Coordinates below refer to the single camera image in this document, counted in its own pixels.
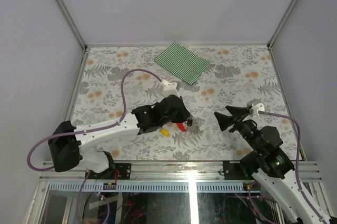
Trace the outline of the key with yellow tag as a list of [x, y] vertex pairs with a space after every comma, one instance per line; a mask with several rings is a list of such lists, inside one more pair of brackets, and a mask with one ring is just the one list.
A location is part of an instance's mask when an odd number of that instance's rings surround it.
[[166, 136], [166, 137], [170, 137], [170, 136], [171, 136], [171, 134], [170, 134], [170, 133], [168, 132], [168, 130], [166, 130], [166, 129], [161, 129], [160, 132], [161, 132], [164, 136]]

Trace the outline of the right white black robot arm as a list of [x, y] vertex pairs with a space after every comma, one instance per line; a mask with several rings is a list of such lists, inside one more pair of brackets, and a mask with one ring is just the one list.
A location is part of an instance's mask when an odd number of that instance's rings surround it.
[[276, 200], [291, 223], [336, 223], [308, 192], [299, 176], [299, 160], [292, 162], [281, 149], [283, 143], [274, 126], [261, 129], [250, 115], [272, 115], [259, 103], [245, 108], [227, 105], [230, 115], [214, 112], [221, 131], [237, 131], [252, 151], [240, 160], [240, 173], [254, 179]]

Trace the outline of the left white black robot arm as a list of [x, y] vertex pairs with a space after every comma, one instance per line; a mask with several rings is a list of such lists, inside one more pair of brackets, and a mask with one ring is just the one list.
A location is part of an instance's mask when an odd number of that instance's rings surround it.
[[48, 141], [54, 170], [65, 172], [81, 167], [109, 179], [115, 174], [115, 163], [109, 152], [96, 150], [97, 145], [151, 133], [169, 122], [183, 123], [190, 118], [191, 114], [182, 99], [170, 95], [161, 102], [133, 109], [120, 121], [78, 127], [73, 126], [71, 121], [62, 122]]

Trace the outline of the green striped folded cloth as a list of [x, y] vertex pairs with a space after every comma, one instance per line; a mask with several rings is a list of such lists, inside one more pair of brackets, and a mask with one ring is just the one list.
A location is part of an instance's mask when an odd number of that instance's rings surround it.
[[189, 85], [193, 85], [210, 64], [177, 42], [165, 49], [154, 62]]

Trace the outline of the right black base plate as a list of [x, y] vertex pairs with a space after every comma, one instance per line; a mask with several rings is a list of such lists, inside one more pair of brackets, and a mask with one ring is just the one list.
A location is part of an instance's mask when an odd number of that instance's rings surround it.
[[222, 161], [222, 168], [218, 171], [225, 180], [244, 180], [245, 173], [239, 161]]

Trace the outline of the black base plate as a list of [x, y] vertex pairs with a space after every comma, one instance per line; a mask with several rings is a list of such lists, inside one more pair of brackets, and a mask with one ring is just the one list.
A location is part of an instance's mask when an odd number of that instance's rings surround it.
[[245, 173], [239, 161], [222, 161], [222, 168], [218, 171], [225, 180], [244, 180]]
[[107, 168], [105, 171], [96, 173], [94, 171], [86, 172], [85, 176], [95, 180], [129, 180], [131, 178], [130, 163], [116, 163], [114, 168]]

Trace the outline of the aluminium mounting rail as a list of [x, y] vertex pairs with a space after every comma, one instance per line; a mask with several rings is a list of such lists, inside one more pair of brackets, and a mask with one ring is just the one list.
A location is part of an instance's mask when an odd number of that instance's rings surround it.
[[[194, 178], [200, 182], [225, 181], [218, 171], [222, 161], [116, 161], [115, 163], [130, 163], [130, 181], [163, 181], [178, 182]], [[303, 182], [322, 182], [319, 168], [314, 161], [300, 161], [299, 175]], [[70, 171], [43, 171], [39, 175], [44, 181], [80, 181], [85, 177], [85, 168], [74, 168]]]

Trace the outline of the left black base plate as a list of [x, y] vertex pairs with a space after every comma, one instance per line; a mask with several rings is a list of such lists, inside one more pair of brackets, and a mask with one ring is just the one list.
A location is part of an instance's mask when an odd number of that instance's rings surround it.
[[107, 168], [105, 171], [96, 173], [94, 171], [86, 172], [85, 176], [95, 180], [129, 180], [131, 178], [130, 163], [116, 163], [114, 168]]

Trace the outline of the aluminium frame profiles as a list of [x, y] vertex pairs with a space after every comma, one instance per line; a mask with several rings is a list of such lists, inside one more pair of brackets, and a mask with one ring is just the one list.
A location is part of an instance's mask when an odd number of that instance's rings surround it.
[[[177, 126], [102, 143], [116, 160], [238, 160], [250, 152], [238, 135], [222, 132], [214, 111], [261, 99], [286, 112], [267, 44], [291, 0], [61, 0], [86, 65], [71, 116], [76, 125], [122, 115], [121, 79], [129, 110], [163, 98], [159, 79], [176, 82], [199, 133]], [[179, 43], [210, 62], [189, 85], [154, 62]]]

